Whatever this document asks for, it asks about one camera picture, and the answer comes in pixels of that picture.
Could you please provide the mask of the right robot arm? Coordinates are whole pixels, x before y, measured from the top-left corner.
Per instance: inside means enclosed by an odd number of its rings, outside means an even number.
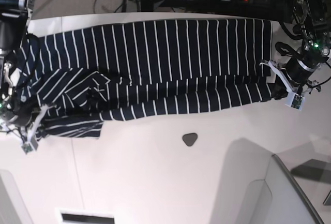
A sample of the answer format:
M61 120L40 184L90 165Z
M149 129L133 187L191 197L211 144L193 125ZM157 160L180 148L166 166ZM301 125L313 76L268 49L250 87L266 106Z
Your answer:
M28 31L35 0L1 0L1 132L14 134L25 154L36 151L42 120L51 108L44 86L40 39Z

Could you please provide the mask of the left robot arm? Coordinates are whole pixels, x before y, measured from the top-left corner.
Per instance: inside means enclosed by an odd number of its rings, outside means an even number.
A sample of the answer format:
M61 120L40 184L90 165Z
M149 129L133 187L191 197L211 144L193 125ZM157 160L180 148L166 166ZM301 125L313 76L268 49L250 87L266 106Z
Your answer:
M260 65L268 66L276 75L272 98L285 98L288 107L301 110L305 95L314 89L321 91L322 84L311 81L310 76L322 65L330 66L330 25L327 23L327 7L323 0L283 0L286 13L295 21L290 32L283 22L282 30L293 40L300 40L298 49L278 41L276 51L287 56L286 63L262 60Z

